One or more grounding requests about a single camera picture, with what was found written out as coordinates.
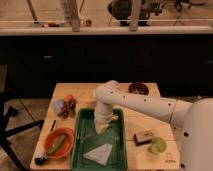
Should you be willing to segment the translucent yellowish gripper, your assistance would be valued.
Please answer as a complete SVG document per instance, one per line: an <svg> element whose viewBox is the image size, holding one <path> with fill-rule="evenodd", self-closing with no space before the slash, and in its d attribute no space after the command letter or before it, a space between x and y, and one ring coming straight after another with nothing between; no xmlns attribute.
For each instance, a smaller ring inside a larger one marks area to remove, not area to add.
<svg viewBox="0 0 213 171"><path fill-rule="evenodd" d="M96 133L102 134L110 127L111 121L108 121L106 123L101 123L101 122L98 122L97 120L95 120L94 123L95 123Z"/></svg>

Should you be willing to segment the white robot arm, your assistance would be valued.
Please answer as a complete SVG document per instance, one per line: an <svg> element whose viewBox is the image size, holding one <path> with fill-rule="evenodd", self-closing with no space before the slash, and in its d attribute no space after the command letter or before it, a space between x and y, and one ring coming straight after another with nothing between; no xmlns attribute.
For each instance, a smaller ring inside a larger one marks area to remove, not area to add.
<svg viewBox="0 0 213 171"><path fill-rule="evenodd" d="M99 85L94 96L94 123L98 134L109 127L113 106L120 105L182 128L179 171L213 171L213 98L190 103L127 93L115 80Z"/></svg>

